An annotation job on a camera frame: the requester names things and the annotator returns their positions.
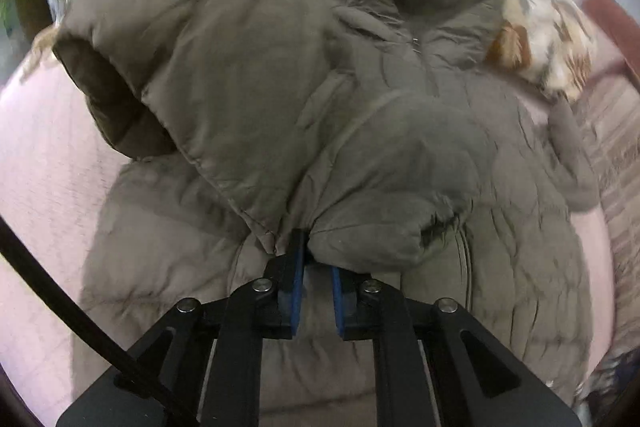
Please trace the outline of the grey-green padded winter jacket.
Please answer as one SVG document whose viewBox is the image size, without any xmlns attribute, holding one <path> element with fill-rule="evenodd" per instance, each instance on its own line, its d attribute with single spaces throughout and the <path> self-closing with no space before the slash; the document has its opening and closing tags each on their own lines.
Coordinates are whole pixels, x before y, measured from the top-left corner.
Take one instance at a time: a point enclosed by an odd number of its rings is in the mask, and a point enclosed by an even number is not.
<svg viewBox="0 0 640 427">
<path fill-rule="evenodd" d="M 265 426 L 371 426 L 372 352 L 330 270 L 461 303 L 565 403 L 592 338 L 570 214 L 597 189 L 570 106 L 533 122 L 486 62 L 514 0 L 70 0 L 54 46 L 129 158 L 79 302 L 122 347 L 309 234 L 300 334 L 262 359 Z"/>
</svg>

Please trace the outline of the striped beige woven blanket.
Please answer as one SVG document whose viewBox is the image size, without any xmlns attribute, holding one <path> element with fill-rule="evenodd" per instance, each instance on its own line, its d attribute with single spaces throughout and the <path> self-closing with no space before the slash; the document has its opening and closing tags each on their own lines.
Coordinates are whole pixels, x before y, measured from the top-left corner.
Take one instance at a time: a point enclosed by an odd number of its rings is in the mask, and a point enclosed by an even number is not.
<svg viewBox="0 0 640 427">
<path fill-rule="evenodd" d="M 598 179 L 613 263 L 613 355 L 639 347 L 639 90 L 623 75 L 603 77 L 575 105 Z"/>
</svg>

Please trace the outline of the pink quilted bed sheet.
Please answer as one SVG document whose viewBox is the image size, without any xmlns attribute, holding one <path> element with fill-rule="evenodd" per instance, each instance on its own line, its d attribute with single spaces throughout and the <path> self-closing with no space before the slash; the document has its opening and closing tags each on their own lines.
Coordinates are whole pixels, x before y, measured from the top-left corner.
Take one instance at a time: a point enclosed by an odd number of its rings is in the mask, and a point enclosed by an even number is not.
<svg viewBox="0 0 640 427">
<path fill-rule="evenodd" d="M 126 157 L 114 152 L 61 65 L 1 92 L 1 214 L 67 295 L 77 298 L 98 214 Z M 72 402 L 72 334 L 1 265 L 1 364 L 43 425 Z"/>
</svg>

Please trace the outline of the beige brown leaf-pattern blanket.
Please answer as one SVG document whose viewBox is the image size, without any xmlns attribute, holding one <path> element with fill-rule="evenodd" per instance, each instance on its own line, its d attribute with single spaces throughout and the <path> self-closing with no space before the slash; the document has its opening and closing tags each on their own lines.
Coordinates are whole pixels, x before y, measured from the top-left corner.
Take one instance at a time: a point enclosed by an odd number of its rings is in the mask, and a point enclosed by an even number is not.
<svg viewBox="0 0 640 427">
<path fill-rule="evenodd" d="M 548 100 L 580 98 L 597 57 L 597 31 L 573 0 L 480 0 L 428 33 L 437 60 L 483 63 Z"/>
</svg>

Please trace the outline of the pink brown headboard cushion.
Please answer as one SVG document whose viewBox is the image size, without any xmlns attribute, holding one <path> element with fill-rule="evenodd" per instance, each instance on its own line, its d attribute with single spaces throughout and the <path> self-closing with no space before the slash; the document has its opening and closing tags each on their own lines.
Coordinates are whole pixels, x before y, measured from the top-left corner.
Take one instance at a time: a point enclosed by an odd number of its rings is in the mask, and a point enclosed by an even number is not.
<svg viewBox="0 0 640 427">
<path fill-rule="evenodd" d="M 584 0 L 582 8 L 620 51 L 639 88 L 639 24 L 615 0 Z"/>
</svg>

